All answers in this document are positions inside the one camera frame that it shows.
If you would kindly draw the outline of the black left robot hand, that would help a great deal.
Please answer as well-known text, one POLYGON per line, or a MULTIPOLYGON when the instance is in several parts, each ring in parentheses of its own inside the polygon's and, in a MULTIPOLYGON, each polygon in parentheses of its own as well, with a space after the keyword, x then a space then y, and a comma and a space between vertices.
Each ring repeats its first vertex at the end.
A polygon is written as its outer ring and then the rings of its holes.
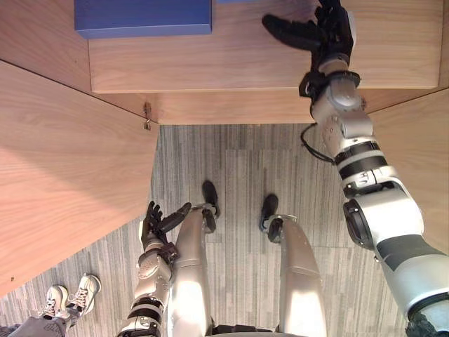
POLYGON ((192 204, 187 202, 174 213, 162 218, 163 212, 161 207, 155 201, 150 201, 140 233, 143 249, 145 250, 149 246, 153 238, 166 243, 166 234, 176 228, 186 218, 191 207, 192 204))

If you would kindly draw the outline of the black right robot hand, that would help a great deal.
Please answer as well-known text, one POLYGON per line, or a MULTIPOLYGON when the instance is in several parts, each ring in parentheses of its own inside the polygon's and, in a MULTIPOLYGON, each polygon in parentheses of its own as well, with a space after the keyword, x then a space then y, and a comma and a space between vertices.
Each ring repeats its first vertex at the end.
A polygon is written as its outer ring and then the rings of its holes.
POLYGON ((325 61, 341 56, 350 62, 354 38, 349 14, 339 1, 320 1, 315 21, 285 20, 272 14, 262 18, 262 25, 275 40, 291 48, 311 53, 311 70, 325 61))

